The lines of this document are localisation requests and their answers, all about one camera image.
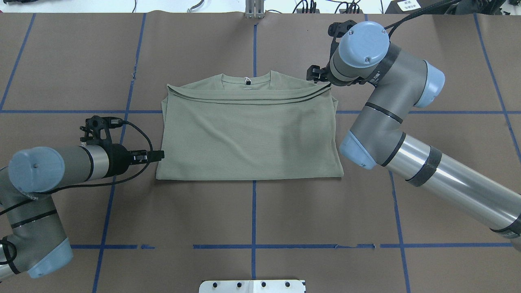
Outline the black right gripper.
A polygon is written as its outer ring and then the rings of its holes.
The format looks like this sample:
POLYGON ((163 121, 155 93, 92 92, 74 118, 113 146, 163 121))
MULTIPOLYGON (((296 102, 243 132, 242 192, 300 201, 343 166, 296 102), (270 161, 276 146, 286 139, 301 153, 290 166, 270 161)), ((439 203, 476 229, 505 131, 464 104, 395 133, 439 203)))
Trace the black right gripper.
POLYGON ((368 67, 357 68, 351 65, 329 64, 324 68, 311 65, 307 69, 306 80, 318 82, 329 82, 335 86, 363 85, 366 81, 364 76, 368 75, 368 67))

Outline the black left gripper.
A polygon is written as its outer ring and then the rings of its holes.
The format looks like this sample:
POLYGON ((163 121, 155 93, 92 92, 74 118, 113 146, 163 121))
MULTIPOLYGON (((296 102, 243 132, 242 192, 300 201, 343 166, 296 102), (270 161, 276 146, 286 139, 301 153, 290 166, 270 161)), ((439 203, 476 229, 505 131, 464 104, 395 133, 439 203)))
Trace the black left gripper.
POLYGON ((124 174, 131 164, 148 164, 161 161, 164 158, 163 150, 135 150, 128 151, 121 144, 111 144, 107 147, 109 168, 107 177, 124 174))

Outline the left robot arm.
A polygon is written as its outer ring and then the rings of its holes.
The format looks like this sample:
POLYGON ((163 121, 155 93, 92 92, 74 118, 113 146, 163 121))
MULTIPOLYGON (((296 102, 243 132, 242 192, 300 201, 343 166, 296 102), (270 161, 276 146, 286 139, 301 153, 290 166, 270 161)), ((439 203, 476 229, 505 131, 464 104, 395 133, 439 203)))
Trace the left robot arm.
POLYGON ((1 280, 27 272, 41 278, 73 258, 52 194, 121 175, 130 165, 157 162, 164 151, 128 151, 116 144, 110 155, 99 145, 37 147, 16 152, 1 169, 1 207, 12 233, 1 238, 1 280))

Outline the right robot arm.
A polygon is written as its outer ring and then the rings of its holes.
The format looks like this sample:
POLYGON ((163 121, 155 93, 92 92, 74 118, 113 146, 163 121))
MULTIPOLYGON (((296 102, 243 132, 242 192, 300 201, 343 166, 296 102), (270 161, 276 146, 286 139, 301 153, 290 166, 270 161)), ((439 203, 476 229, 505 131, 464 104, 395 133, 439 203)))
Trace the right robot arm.
POLYGON ((426 127, 432 113, 419 116, 413 107, 428 106, 442 91, 445 75, 390 41, 393 27, 376 22, 335 22, 331 59, 312 65, 307 80, 375 87, 346 134, 340 152, 355 164, 376 165, 410 185, 431 192, 476 219, 520 250, 520 194, 402 130, 407 115, 426 127))

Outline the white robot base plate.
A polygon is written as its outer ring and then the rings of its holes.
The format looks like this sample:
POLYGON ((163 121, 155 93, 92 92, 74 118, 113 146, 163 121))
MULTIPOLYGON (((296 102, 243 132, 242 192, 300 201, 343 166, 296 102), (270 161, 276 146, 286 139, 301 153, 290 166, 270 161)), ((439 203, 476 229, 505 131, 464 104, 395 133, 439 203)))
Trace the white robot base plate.
POLYGON ((305 293, 304 280, 207 280, 199 293, 305 293))

